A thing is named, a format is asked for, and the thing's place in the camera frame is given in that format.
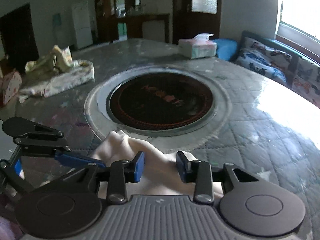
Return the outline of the cream knit sweater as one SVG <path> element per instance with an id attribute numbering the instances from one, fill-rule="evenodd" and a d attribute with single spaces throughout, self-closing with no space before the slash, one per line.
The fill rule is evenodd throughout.
<path id="1" fill-rule="evenodd" d="M 129 137 L 123 131 L 111 131 L 91 154 L 107 166 L 118 160 L 132 160 L 145 153 L 144 172 L 138 183 L 127 183 L 127 196 L 142 195 L 188 195 L 193 198 L 195 185 L 183 183 L 176 168 L 176 154 L 164 154 L 151 143 Z"/>

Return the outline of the pink patterned box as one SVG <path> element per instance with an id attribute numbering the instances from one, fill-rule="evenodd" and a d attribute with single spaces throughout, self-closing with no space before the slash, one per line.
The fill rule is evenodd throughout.
<path id="1" fill-rule="evenodd" d="M 1 78 L 1 107 L 5 106 L 19 91 L 22 78 L 18 71 L 12 71 Z"/>

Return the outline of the floral fabric storage bag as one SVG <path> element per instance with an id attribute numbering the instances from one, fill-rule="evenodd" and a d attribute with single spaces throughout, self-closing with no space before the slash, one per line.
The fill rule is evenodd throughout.
<path id="1" fill-rule="evenodd" d="M 37 61 L 27 62 L 25 74 L 20 103 L 29 98 L 48 98 L 95 80 L 91 61 L 73 60 L 69 48 L 57 45 Z"/>

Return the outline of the round black induction cooktop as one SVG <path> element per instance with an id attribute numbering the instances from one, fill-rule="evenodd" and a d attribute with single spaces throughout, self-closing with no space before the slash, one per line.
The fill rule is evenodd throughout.
<path id="1" fill-rule="evenodd" d="M 166 131 L 203 119 L 215 108 L 210 88 L 178 73 L 150 73 L 118 85 L 106 102 L 107 113 L 125 126 Z"/>

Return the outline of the white refrigerator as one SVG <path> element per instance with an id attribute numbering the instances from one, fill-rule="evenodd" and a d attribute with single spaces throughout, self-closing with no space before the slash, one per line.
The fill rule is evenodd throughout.
<path id="1" fill-rule="evenodd" d="M 89 6 L 86 0 L 72 5 L 72 18 L 77 49 L 86 48 L 93 44 Z"/>

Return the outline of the white tissue box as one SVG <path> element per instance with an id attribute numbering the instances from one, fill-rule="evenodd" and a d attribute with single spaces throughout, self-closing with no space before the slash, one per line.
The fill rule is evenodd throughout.
<path id="1" fill-rule="evenodd" d="M 210 40 L 213 34 L 201 33 L 193 38 L 178 41 L 179 52 L 189 59 L 201 59 L 216 55 L 217 43 Z"/>

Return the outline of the blue pillow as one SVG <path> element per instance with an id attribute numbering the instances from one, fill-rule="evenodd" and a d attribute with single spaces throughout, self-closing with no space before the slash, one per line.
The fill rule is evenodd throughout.
<path id="1" fill-rule="evenodd" d="M 215 39 L 217 44 L 216 56 L 225 61 L 233 61 L 238 51 L 238 42 L 228 38 Z"/>

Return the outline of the butterfly pattern sofa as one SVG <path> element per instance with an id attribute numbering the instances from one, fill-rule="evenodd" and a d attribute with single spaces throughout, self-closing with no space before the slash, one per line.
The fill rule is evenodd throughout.
<path id="1" fill-rule="evenodd" d="M 234 63 L 284 85 L 319 107 L 319 63 L 299 51 L 243 31 Z"/>

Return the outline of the dark wooden cabinet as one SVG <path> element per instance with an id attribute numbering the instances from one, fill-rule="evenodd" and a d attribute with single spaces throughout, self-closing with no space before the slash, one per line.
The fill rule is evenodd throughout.
<path id="1" fill-rule="evenodd" d="M 170 42 L 170 15 L 159 12 L 155 1 L 94 0 L 95 42 L 113 43 L 121 37 Z"/>

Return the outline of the dark wooden door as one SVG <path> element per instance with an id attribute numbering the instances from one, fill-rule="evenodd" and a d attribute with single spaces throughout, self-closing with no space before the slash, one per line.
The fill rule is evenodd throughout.
<path id="1" fill-rule="evenodd" d="M 219 38 L 222 0 L 172 0 L 172 42 L 207 33 Z"/>

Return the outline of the window with green frame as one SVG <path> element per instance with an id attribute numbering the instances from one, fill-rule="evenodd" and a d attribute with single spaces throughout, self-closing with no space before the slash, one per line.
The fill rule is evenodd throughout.
<path id="1" fill-rule="evenodd" d="M 277 36 L 319 55 L 319 0 L 279 0 Z"/>

